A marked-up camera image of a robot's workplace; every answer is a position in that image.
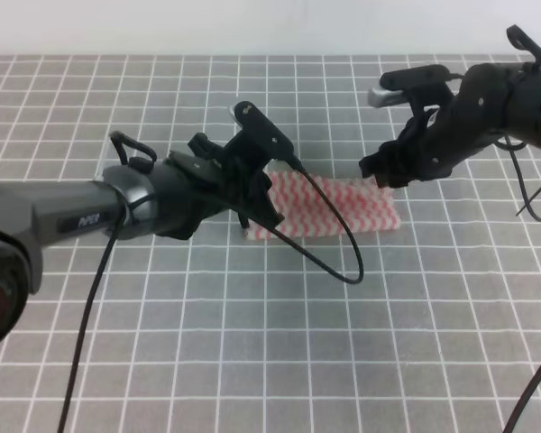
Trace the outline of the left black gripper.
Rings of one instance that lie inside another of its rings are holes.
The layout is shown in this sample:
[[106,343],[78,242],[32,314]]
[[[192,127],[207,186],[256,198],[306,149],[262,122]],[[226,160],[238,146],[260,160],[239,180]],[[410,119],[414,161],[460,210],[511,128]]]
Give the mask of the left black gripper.
[[223,211],[238,215],[247,235],[250,221],[276,227],[283,216],[271,203],[271,161],[243,133],[226,146],[198,133],[189,143],[193,155],[171,152],[155,167],[155,234],[189,239],[201,222]]

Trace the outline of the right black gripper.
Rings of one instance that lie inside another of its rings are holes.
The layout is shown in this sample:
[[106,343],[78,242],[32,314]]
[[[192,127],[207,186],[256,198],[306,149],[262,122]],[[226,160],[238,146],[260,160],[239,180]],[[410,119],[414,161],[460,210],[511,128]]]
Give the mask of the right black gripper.
[[482,63],[447,83],[453,99],[428,106],[399,136],[359,162],[362,176],[380,188],[449,177],[453,168],[503,136],[505,105],[517,63]]

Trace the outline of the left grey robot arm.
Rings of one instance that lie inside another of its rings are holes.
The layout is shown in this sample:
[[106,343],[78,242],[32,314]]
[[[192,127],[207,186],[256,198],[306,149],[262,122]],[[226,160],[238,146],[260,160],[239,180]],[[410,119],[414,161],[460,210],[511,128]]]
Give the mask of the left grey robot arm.
[[100,180],[0,182],[0,343],[38,291],[45,247],[104,231],[120,240],[190,238],[205,219],[232,209],[277,225],[265,174],[270,154],[246,133],[228,144],[196,134],[190,153],[160,160],[121,132],[109,136],[119,163]]

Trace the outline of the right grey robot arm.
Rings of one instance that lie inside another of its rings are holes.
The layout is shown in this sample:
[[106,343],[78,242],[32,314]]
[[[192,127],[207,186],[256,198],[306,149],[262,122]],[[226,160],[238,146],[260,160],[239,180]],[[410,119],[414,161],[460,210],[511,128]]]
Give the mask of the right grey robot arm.
[[464,74],[441,64],[384,73],[368,93],[372,107],[409,104],[399,136],[359,162],[362,176],[381,188],[449,177],[453,168],[507,135],[541,150],[541,47],[512,25],[524,63],[481,63]]

